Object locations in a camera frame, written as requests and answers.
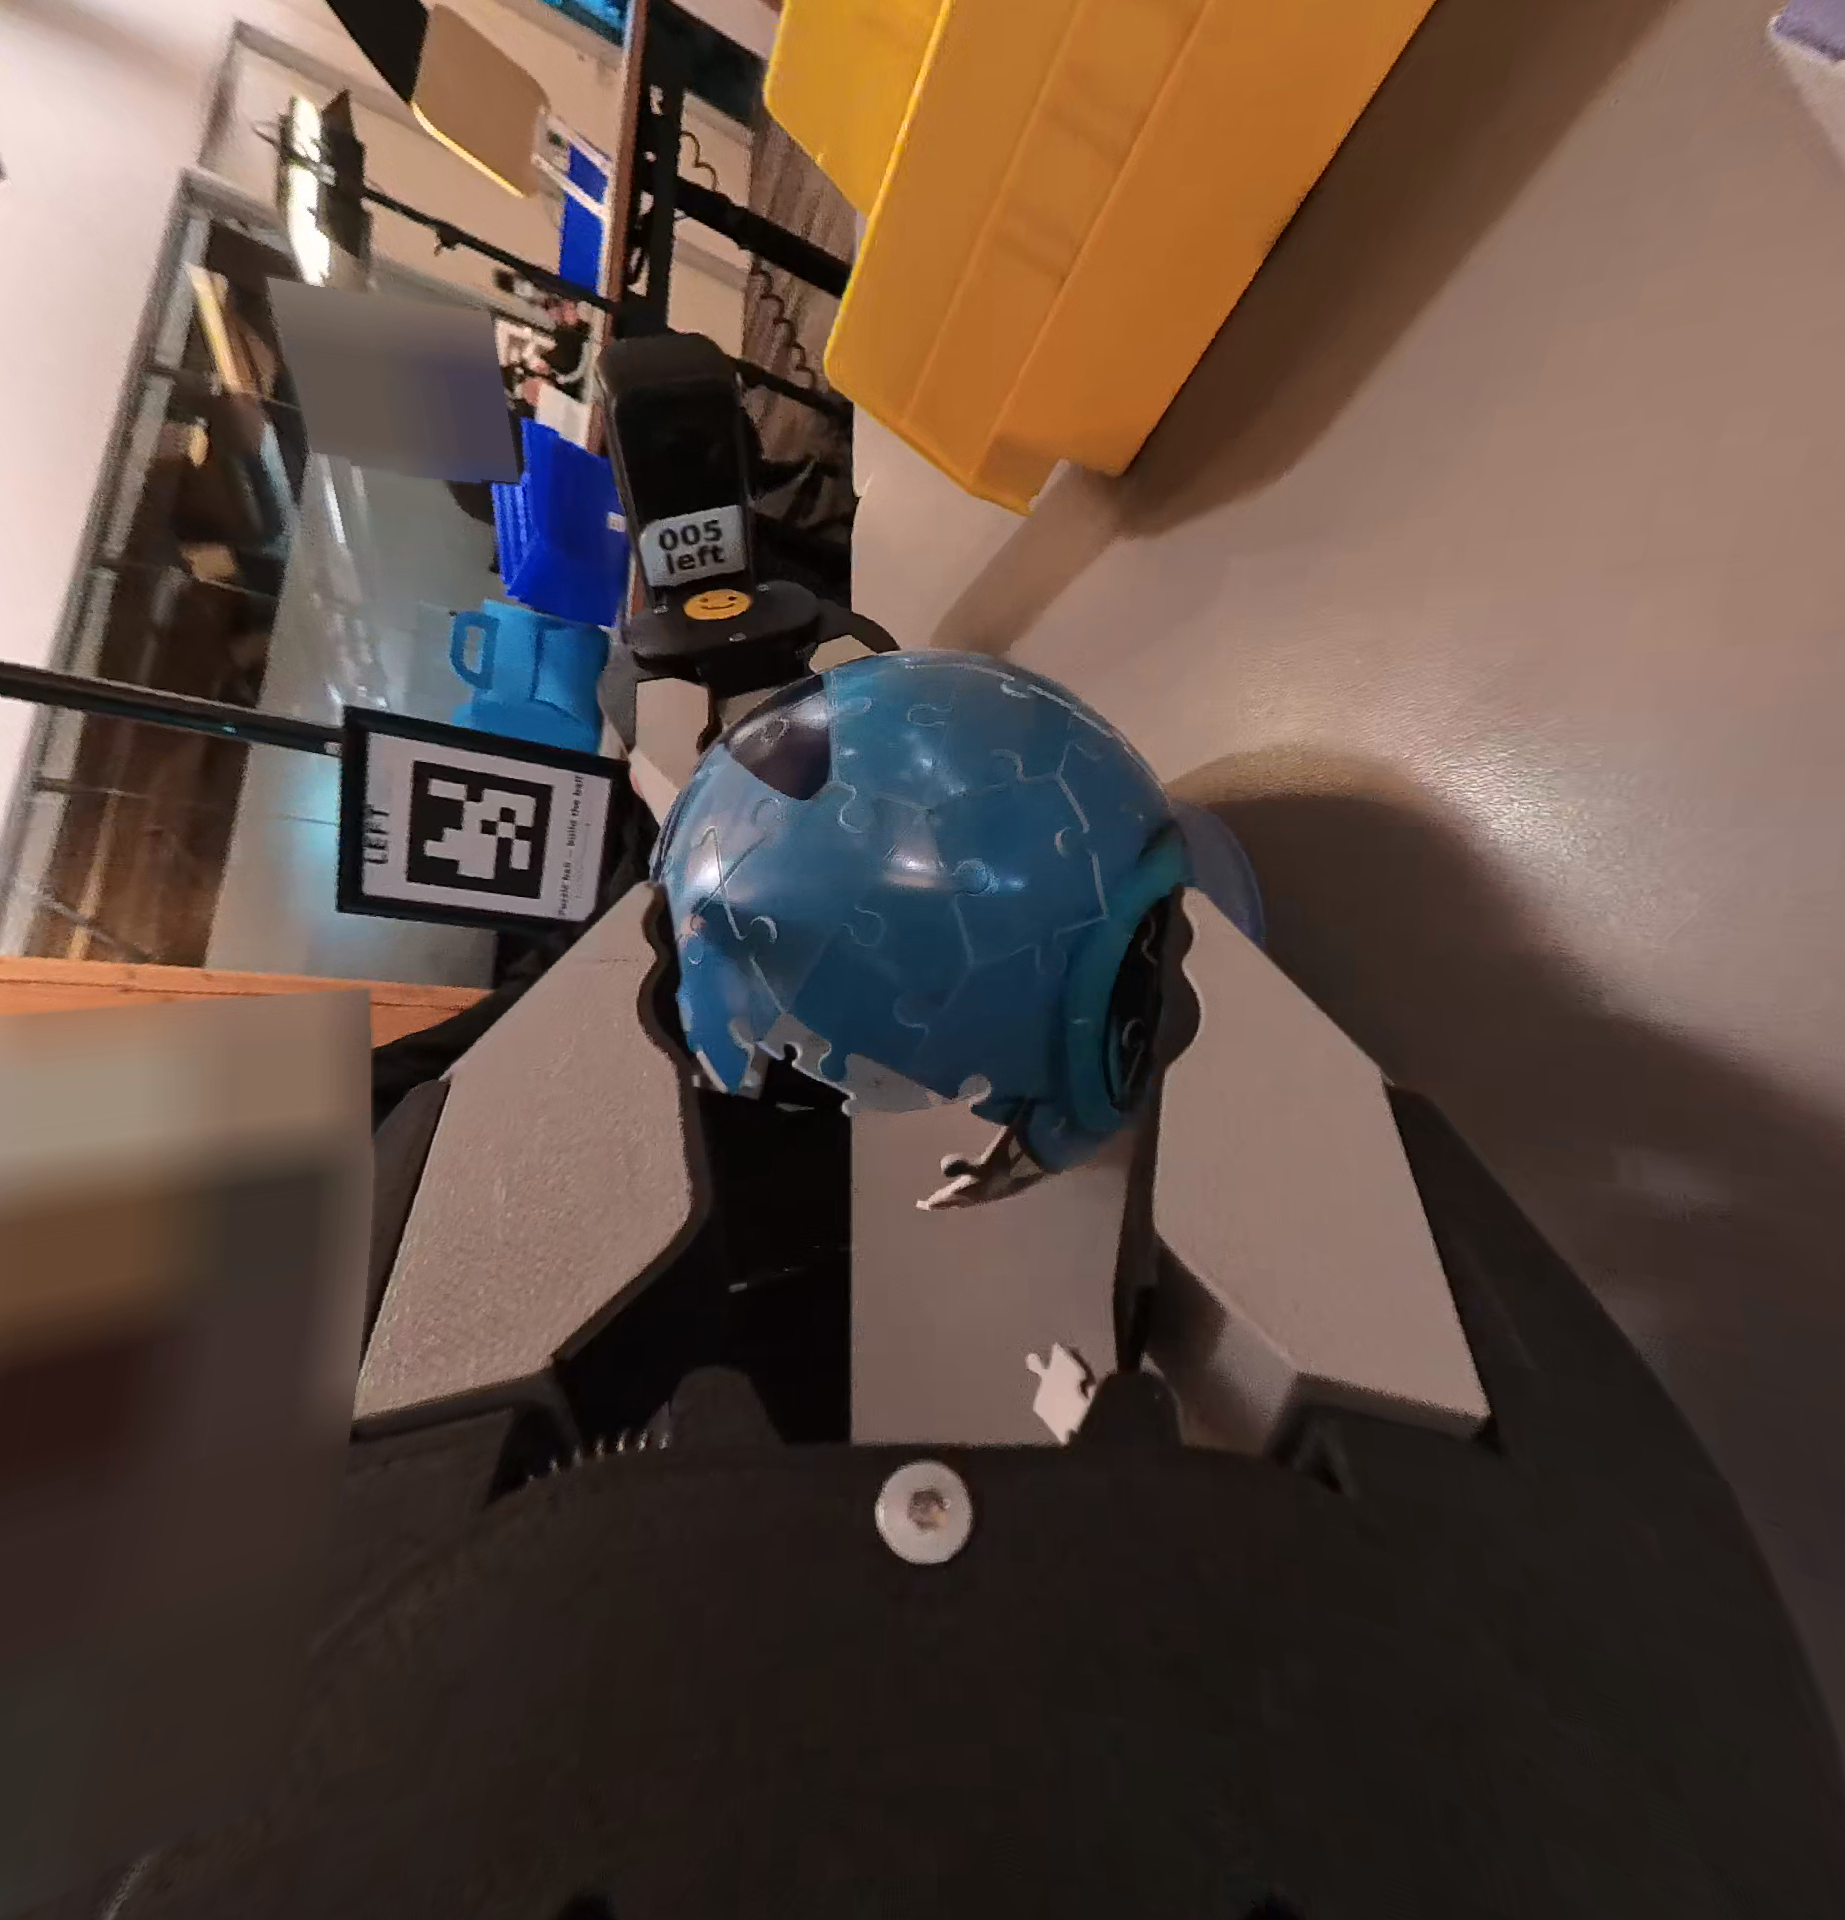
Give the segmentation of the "yellow plastic bin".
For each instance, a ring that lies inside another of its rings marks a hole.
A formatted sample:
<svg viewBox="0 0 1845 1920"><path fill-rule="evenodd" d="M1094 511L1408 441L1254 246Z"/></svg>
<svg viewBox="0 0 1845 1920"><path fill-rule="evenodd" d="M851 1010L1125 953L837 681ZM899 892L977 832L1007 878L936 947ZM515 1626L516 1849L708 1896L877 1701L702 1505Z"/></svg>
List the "yellow plastic bin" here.
<svg viewBox="0 0 1845 1920"><path fill-rule="evenodd" d="M784 3L765 106L863 218L838 396L1031 515L1118 475L1430 3Z"/></svg>

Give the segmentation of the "black framed marker sign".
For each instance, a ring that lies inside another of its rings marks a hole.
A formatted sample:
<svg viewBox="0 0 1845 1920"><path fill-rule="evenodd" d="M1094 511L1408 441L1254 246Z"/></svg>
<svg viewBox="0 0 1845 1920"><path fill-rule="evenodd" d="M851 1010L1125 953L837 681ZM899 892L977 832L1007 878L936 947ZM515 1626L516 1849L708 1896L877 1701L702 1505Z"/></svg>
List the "black framed marker sign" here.
<svg viewBox="0 0 1845 1920"><path fill-rule="evenodd" d="M340 728L335 910L476 931L598 916L630 775L584 755L377 708Z"/></svg>

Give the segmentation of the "brown wooden desk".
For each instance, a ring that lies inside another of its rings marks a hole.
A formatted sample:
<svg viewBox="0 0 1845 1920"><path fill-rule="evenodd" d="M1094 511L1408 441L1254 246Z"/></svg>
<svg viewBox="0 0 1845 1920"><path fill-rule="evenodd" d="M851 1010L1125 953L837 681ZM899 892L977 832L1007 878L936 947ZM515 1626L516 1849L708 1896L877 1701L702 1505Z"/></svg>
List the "brown wooden desk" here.
<svg viewBox="0 0 1845 1920"><path fill-rule="evenodd" d="M205 966L158 962L73 962L64 955L0 953L0 1018L121 1010L150 1005L215 1005L242 996L292 995L366 995L372 1043L422 1035L465 1010L486 991L404 985L404 979L335 979L319 974L223 974Z"/></svg>

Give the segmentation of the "stack of blue bins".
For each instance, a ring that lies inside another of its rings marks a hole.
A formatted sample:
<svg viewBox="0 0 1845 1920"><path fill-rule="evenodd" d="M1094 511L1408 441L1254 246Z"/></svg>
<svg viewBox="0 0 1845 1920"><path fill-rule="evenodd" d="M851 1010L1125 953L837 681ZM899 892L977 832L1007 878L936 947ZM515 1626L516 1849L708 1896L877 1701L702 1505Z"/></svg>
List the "stack of blue bins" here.
<svg viewBox="0 0 1845 1920"><path fill-rule="evenodd" d="M615 630L630 545L611 459L524 418L516 484L494 484L496 572L510 600Z"/></svg>

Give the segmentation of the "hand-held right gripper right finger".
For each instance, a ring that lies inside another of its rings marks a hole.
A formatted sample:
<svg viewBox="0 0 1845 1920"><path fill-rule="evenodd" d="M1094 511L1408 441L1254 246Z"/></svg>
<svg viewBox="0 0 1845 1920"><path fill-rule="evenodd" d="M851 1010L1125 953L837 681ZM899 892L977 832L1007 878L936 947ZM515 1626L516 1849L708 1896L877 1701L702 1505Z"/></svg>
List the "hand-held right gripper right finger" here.
<svg viewBox="0 0 1845 1920"><path fill-rule="evenodd" d="M1318 1414L1476 1435L1491 1401L1386 1073L1197 887L1168 907L1159 995L1118 1366L1220 1454L1286 1449Z"/></svg>

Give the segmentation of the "blue plastic jug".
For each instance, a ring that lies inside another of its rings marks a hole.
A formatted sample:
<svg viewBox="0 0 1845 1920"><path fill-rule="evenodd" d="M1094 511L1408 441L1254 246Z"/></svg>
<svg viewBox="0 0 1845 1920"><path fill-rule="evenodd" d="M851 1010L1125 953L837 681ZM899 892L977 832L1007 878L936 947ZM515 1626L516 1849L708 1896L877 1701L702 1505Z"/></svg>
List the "blue plastic jug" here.
<svg viewBox="0 0 1845 1920"><path fill-rule="evenodd" d="M608 629L588 621L499 600L457 612L449 661L469 696L454 725L594 755L608 650Z"/></svg>

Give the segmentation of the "blue ball stand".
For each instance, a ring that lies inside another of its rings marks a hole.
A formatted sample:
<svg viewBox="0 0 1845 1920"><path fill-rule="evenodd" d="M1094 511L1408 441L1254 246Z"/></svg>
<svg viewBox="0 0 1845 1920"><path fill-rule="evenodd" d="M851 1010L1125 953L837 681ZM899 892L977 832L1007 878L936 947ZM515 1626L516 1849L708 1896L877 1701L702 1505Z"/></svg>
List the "blue ball stand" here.
<svg viewBox="0 0 1845 1920"><path fill-rule="evenodd" d="M1058 1068L1059 1095L1037 1121L1037 1157L1067 1171L1099 1155L1143 1112L1164 1068L1189 1043L1175 1013L1182 898L1197 891L1254 947L1266 947L1261 882L1239 837L1192 803L1170 810L1143 848L1103 882L1103 916L1083 934L1064 974Z"/></svg>

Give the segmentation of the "blue puzzle ball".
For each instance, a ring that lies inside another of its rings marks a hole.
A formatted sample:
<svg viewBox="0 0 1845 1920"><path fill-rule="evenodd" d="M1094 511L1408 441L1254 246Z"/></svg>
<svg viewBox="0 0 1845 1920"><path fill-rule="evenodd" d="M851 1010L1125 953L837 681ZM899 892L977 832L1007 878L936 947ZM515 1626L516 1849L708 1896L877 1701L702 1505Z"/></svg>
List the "blue puzzle ball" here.
<svg viewBox="0 0 1845 1920"><path fill-rule="evenodd" d="M848 1112L962 1105L1003 1130L1001 1183L1077 1167L1138 1118L1192 878L1113 725L948 650L775 690L697 760L653 853L716 1092L782 1065Z"/></svg>

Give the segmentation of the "black studio light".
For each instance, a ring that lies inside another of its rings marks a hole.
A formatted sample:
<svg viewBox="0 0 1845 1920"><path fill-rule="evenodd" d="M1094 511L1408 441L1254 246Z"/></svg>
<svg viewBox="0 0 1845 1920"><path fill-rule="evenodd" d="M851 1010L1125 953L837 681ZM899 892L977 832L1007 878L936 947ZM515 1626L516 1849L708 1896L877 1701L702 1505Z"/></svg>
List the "black studio light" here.
<svg viewBox="0 0 1845 1920"><path fill-rule="evenodd" d="M327 104L292 96L273 143L296 274L306 285L366 292L372 285L372 216L354 92Z"/></svg>

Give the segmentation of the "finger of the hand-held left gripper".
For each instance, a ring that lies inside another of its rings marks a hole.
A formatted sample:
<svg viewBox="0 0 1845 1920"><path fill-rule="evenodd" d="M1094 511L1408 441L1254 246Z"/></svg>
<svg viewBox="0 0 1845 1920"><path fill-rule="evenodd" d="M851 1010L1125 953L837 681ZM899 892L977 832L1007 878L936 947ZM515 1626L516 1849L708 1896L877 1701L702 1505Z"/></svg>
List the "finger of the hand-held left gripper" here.
<svg viewBox="0 0 1845 1920"><path fill-rule="evenodd" d="M685 681L648 677L639 661L602 676L605 755L628 766L630 784L665 821L685 790Z"/></svg>

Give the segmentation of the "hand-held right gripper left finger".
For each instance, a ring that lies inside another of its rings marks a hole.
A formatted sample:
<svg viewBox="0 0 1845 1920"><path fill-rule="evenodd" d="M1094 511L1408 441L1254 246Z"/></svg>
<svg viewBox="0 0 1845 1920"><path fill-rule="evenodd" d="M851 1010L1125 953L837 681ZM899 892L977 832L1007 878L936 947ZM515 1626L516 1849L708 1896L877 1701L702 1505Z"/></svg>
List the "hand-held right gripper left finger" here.
<svg viewBox="0 0 1845 1920"><path fill-rule="evenodd" d="M446 1073L357 1419L579 1419L574 1357L708 1217L671 959L665 892L630 887Z"/></svg>

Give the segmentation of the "small puzzle piece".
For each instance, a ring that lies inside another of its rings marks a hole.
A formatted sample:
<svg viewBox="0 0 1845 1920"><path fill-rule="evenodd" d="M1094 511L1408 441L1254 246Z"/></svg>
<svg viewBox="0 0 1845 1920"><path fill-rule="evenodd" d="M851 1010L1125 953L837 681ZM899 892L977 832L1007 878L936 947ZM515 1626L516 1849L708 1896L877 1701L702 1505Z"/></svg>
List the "small puzzle piece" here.
<svg viewBox="0 0 1845 1920"><path fill-rule="evenodd" d="M1091 1364L1067 1341L1052 1341L1046 1350L1031 1350L1025 1366L1035 1380L1031 1386L1031 1418L1037 1428L1058 1443L1067 1447L1099 1395L1099 1373Z"/></svg>
<svg viewBox="0 0 1845 1920"><path fill-rule="evenodd" d="M959 1213L1014 1199L1046 1179L1021 1128L1001 1128L980 1155L948 1155L942 1183L917 1200L921 1213Z"/></svg>

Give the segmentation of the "black rod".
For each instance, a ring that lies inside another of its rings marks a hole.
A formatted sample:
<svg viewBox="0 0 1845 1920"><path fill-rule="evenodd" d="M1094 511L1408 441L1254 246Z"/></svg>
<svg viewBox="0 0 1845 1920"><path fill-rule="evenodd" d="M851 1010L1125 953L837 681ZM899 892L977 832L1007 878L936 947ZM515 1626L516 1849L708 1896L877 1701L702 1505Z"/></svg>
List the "black rod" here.
<svg viewBox="0 0 1845 1920"><path fill-rule="evenodd" d="M340 760L347 741L343 725L319 725L310 719L273 715L263 708L240 708L232 703L200 698L184 690L47 672L19 661L0 661L0 698L34 708L156 725L168 733L196 733L205 740L227 740L244 747L280 747L315 760L328 755Z"/></svg>

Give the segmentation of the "black metal stand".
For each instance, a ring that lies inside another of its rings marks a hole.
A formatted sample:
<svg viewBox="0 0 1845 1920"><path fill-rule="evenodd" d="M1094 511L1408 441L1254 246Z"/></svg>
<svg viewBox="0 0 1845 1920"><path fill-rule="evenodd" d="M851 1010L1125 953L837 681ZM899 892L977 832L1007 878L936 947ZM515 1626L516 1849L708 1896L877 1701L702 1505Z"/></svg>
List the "black metal stand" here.
<svg viewBox="0 0 1845 1920"><path fill-rule="evenodd" d="M846 294L851 264L812 238L768 221L723 189L683 174L685 96L694 75L678 3L623 3L621 134L605 200L602 309L619 338L671 328L671 254L678 218L727 238L768 270Z"/></svg>

